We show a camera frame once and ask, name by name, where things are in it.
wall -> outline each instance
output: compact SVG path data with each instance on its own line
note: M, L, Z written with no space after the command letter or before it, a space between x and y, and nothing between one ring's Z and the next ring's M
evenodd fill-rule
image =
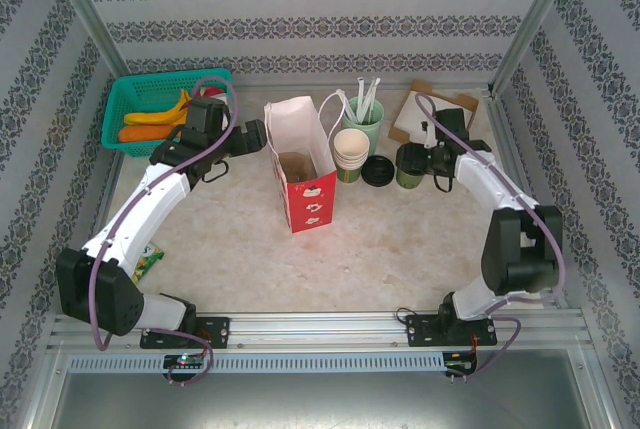
M54 261L91 233L111 75L69 0L0 0L0 428L45 347Z
M640 0L555 0L502 96L535 195L564 214L624 427L640 426Z
M533 0L93 0L132 72L237 82L487 83Z

yellow banana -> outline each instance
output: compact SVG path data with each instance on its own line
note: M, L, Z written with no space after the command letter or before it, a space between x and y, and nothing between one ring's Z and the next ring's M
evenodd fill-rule
M173 124L178 119L186 116L187 108L184 104L191 100L188 91L182 89L180 100L168 111L164 112L132 112L124 116L124 123L127 125L134 124Z
M180 124L186 124L187 123L187 112L188 111L182 111L184 114L182 116L180 116L178 119L176 119L175 121L173 121L171 123L172 126L178 126Z

red paper bag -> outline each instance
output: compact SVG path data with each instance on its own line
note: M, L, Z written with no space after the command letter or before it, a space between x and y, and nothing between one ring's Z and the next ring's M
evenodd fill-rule
M320 123L320 112L329 98L338 95L342 111L331 132L336 128L348 104L343 91L336 91L316 111L308 96L269 103L264 108L267 140L271 162L278 181L280 198L291 232L329 224L333 219L336 195L336 166L329 149L329 137ZM316 177L304 182L287 182L279 154L298 153L310 156Z

green snack bag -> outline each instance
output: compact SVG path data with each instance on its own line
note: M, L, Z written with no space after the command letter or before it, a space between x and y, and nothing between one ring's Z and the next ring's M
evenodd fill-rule
M133 271L133 276L131 276L133 283L137 284L138 281L142 279L142 276L151 269L151 266L153 266L156 261L162 259L163 256L164 252L151 243L147 244L142 251L140 259L138 259L138 264L136 264L136 269Z

white tabletop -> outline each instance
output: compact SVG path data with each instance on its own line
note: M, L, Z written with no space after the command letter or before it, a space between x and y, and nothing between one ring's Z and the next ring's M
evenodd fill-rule
M241 92L242 119L301 94L319 107L328 93ZM404 95L377 94L386 110L377 153L393 161L399 144L387 132ZM323 117L325 126L335 110ZM497 151L482 101L470 133ZM139 283L142 291L172 294L206 312L427 310L480 274L490 214L460 184L444 194L428 177L413 190L395 181L383 188L338 182L333 223L292 235L268 151L228 161L229 174L198 184L153 237L165 256ZM125 157L112 213L147 165Z

